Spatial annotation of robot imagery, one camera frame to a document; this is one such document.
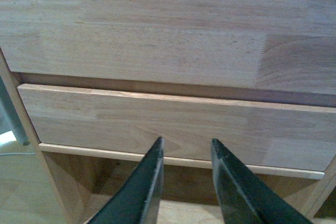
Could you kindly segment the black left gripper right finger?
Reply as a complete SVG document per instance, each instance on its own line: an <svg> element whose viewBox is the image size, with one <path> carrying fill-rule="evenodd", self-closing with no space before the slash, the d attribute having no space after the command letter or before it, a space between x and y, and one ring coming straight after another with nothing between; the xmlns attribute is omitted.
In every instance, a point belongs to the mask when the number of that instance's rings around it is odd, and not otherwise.
<svg viewBox="0 0 336 224"><path fill-rule="evenodd" d="M224 223L311 223L216 138L212 139L211 157Z"/></svg>

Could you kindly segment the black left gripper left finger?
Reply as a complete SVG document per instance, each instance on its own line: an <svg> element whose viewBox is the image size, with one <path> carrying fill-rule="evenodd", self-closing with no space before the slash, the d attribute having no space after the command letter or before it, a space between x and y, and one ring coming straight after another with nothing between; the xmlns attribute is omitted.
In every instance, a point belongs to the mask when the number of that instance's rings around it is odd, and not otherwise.
<svg viewBox="0 0 336 224"><path fill-rule="evenodd" d="M157 223L164 178L164 139L158 137L120 190L89 223Z"/></svg>

